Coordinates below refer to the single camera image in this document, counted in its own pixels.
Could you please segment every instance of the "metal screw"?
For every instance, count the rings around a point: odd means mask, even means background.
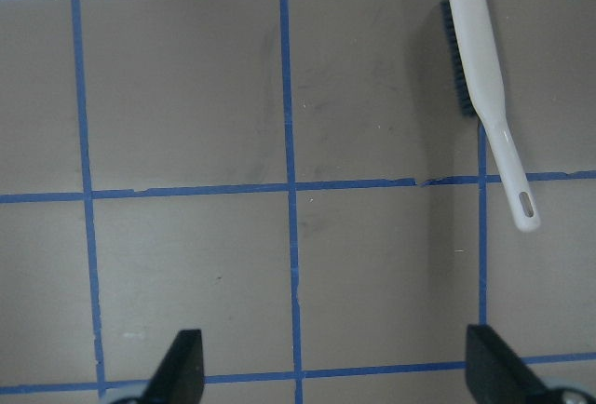
[[[588,404],[583,395],[566,390],[562,393],[563,404]]]

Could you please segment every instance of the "black bristles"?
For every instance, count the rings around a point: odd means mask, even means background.
[[[455,35],[454,17],[451,13],[449,1],[442,1],[440,3],[440,7],[443,14],[443,25],[445,26],[447,42],[449,44],[449,49],[451,50],[451,62],[454,68],[454,86],[457,92],[459,106],[463,115],[474,116],[476,115],[476,111],[474,110],[474,105],[472,104],[472,100],[469,97],[469,92],[467,91],[466,75],[464,74],[462,58],[459,55],[457,36]]]

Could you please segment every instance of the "brush handle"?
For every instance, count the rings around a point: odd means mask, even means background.
[[[513,221],[522,232],[532,232],[540,226],[540,216],[509,126],[507,122],[484,126],[505,188]]]

